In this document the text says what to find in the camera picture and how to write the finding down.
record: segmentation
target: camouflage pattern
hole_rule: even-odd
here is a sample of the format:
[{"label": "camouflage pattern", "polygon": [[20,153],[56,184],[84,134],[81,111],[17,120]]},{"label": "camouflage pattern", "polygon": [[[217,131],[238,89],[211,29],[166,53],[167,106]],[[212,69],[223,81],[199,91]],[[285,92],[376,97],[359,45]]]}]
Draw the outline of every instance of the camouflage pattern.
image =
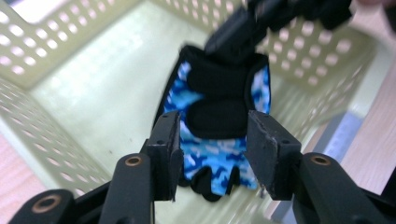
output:
[{"label": "camouflage pattern", "polygon": [[[229,177],[234,167],[240,171],[240,183],[249,189],[257,188],[255,176],[243,155],[246,150],[246,137],[216,140],[194,136],[185,124],[186,112],[194,102],[204,98],[201,93],[192,91],[187,84],[191,65],[184,62],[177,71],[177,77],[168,92],[164,103],[164,113],[179,110],[180,147],[184,151],[184,176],[191,180],[203,167],[212,169],[212,193],[224,195]],[[251,95],[257,110],[269,113],[270,88],[268,66],[255,74],[251,86]]]}]

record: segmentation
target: beige basket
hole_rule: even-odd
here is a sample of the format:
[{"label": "beige basket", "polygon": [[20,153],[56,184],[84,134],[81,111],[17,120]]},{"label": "beige basket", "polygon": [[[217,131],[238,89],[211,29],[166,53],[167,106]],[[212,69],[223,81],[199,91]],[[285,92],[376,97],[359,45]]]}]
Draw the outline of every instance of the beige basket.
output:
[{"label": "beige basket", "polygon": [[[238,4],[71,0],[29,24],[0,1],[0,132],[49,189],[96,188],[149,137],[182,44],[202,46]],[[351,27],[330,33],[300,20],[259,50],[270,56],[272,115],[304,147],[337,116],[363,119],[391,60],[384,45]],[[156,219],[263,223],[269,200],[259,195],[239,188],[207,203],[179,188],[176,203],[157,203]]]}]

